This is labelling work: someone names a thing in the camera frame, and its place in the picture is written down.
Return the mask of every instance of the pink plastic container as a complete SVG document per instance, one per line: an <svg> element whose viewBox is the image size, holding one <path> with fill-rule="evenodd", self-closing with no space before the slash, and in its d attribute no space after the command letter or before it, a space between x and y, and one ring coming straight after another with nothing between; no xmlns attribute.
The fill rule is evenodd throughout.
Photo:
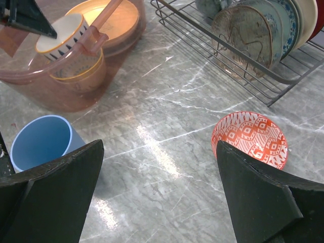
<svg viewBox="0 0 324 243"><path fill-rule="evenodd" d="M95 104L106 92L128 53L141 37L146 27L143 0L128 0L139 12L139 21L132 36L114 48L105 49L108 40L106 34L98 31L108 17L118 7L121 0L111 0L72 49L58 60L48 60L34 50L38 36L30 33L20 45L15 56L9 57L0 49L0 80L26 96L39 106L57 112L76 112ZM64 16L74 6L84 2L80 0L38 0L36 1L50 22ZM103 50L103 59L88 79L75 80L73 84L63 84L53 78L58 70L75 61L80 55L95 56ZM85 89L89 80L102 79L90 89Z"/></svg>

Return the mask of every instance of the cup rim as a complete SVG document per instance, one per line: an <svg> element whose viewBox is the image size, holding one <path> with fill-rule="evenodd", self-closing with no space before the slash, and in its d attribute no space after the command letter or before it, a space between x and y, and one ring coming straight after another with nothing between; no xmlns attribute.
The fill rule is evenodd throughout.
<svg viewBox="0 0 324 243"><path fill-rule="evenodd" d="M74 34L75 34L75 33L76 33L80 28L81 28L83 22L85 21L85 17L83 16L83 14L80 14L80 13L72 13L72 14L75 14L75 15L81 15L81 16L82 16L81 22L80 22L79 26L74 30L74 32L73 32L73 33L72 33L72 34L71 34L67 39L65 39L63 42L61 42L59 45L57 45L57 46L55 46L55 47L53 47L53 48L51 48L51 49L49 49L49 50L46 50L46 51L39 51L39 50L37 49L37 43L38 43L39 39L41 38L41 36L38 37L38 39L37 39L37 41L36 41L36 44L35 44L35 50L36 50L37 53L40 53L40 54L49 53L49 52L51 52L51 51L57 49L58 47L61 47L62 45L64 45L64 43L66 43L66 42L67 42L67 41L68 41L72 36L74 36ZM61 18L57 19L53 24L55 24L57 21L63 19L63 18L66 17L66 16L68 16L68 15L64 15L64 16L62 16Z"/></svg>
<svg viewBox="0 0 324 243"><path fill-rule="evenodd" d="M20 135L20 134L21 134L25 129L27 129L28 126L31 125L32 123L34 123L34 122L36 122L36 121L38 121L38 120L40 120L40 119L49 118L49 117L59 118L59 119L63 120L63 121L67 124L67 126L69 127L69 131L70 131L69 143L67 144L66 149L65 149L65 151L63 152L63 154L65 154L65 153L68 151L68 149L69 149L69 147L70 147L70 145L71 145L71 142L72 142L72 134L73 134L72 126L71 126L71 124L69 123L69 121L68 121L67 119L65 119L64 117L60 116L60 115L44 115L44 116L38 117L38 118L32 120L31 122L29 122L27 125L24 126L24 128L23 128L22 130L20 130L20 132L16 135L16 137L15 137L15 139L14 139L14 142L13 142L12 145L11 145L11 149L10 149L10 160L11 160L11 163L12 163L12 165L14 166L14 168L15 168L16 170L18 170L19 172L23 172L24 170L22 170L21 168L19 168L19 167L16 165L16 163L15 163L15 161L14 161L14 159L13 159L13 154L12 154L12 153L13 153L13 148L14 148L14 146L15 146L15 143L16 143L16 141L17 141L19 135Z"/></svg>
<svg viewBox="0 0 324 243"><path fill-rule="evenodd" d="M90 72L93 68L95 68L95 67L97 67L98 66L98 64L100 63L100 61L102 60L102 58L103 58L103 51L102 51L102 48L100 49L100 57L99 57L99 59L97 60L97 62L91 67L91 68L89 68L87 71L85 71L85 72L83 72L83 73L80 73L80 74L78 74L78 75L76 75L76 76L73 76L73 77L55 77L54 75L51 75L50 74L50 77L51 78L54 78L54 79L56 79L56 80L58 80L58 81L65 81L65 80L69 80L69 79L74 79L74 78L77 78L77 77L80 77L80 76L82 76L82 75L85 75L87 72Z"/></svg>

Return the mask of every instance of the blue cup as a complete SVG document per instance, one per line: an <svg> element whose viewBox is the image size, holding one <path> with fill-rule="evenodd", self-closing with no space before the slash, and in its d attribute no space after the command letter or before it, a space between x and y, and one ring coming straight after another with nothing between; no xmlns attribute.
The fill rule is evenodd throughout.
<svg viewBox="0 0 324 243"><path fill-rule="evenodd" d="M85 144L65 118L45 115L31 121L18 133L11 147L11 162L17 172L22 172Z"/></svg>

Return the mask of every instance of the orange geometric pattern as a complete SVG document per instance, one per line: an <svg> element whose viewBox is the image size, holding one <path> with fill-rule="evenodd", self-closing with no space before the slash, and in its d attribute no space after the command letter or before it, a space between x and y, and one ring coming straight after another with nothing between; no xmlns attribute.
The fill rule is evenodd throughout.
<svg viewBox="0 0 324 243"><path fill-rule="evenodd" d="M270 119L254 112L235 112L216 124L212 135L215 156L219 140L280 170L288 159L287 141L280 128Z"/></svg>

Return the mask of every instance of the dish rack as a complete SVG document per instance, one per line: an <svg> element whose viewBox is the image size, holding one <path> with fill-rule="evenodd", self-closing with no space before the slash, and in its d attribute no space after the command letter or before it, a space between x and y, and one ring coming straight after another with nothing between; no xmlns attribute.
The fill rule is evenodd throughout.
<svg viewBox="0 0 324 243"><path fill-rule="evenodd" d="M184 0L172 0L170 2L151 0L151 5L156 8L155 13L159 16L159 22L163 26L268 107L324 63L324 44L319 44L313 39L298 50L292 51L277 66L269 70L215 36L211 32L213 20L204 17L196 8L194 1L188 3ZM323 35L324 38L324 31L322 30L319 35ZM248 65L253 65L265 75L262 78L257 78L247 70L248 65L246 67L237 65L213 47L212 39L245 59ZM221 56L222 60L226 58L228 62L242 72L236 72L232 67L225 64L220 59ZM219 66L220 63L226 66L226 70ZM253 76L253 80L246 78L249 75Z"/></svg>

